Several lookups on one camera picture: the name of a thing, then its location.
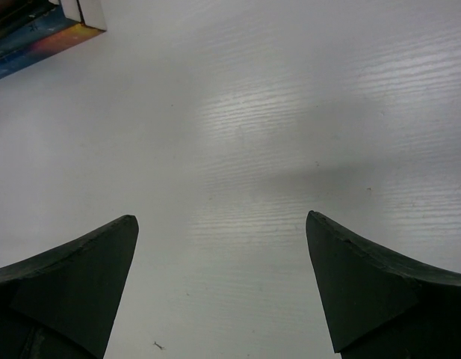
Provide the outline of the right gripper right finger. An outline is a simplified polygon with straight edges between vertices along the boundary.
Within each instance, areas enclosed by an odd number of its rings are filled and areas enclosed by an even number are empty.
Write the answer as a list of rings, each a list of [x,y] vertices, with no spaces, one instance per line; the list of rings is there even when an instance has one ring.
[[[461,274],[306,219],[309,256],[342,358],[461,358]]]

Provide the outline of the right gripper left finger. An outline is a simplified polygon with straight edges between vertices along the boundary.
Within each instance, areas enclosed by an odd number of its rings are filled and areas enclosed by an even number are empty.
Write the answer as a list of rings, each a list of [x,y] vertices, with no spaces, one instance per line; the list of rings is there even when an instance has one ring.
[[[103,358],[139,225],[124,215],[0,268],[0,358]]]

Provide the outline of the Jane Eyre blue book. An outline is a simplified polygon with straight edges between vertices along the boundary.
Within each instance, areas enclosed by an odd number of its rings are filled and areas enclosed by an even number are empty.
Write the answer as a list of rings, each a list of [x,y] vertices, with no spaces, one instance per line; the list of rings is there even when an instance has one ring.
[[[77,23],[0,56],[0,79],[90,40],[104,30]]]

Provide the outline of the Nineteen Eighty-Four blue book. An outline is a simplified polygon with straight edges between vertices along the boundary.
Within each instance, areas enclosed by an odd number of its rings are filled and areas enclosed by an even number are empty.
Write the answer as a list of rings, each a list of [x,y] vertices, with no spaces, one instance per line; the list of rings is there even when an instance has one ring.
[[[65,19],[106,30],[100,1],[0,1],[0,30],[27,25],[42,16],[62,13]]]

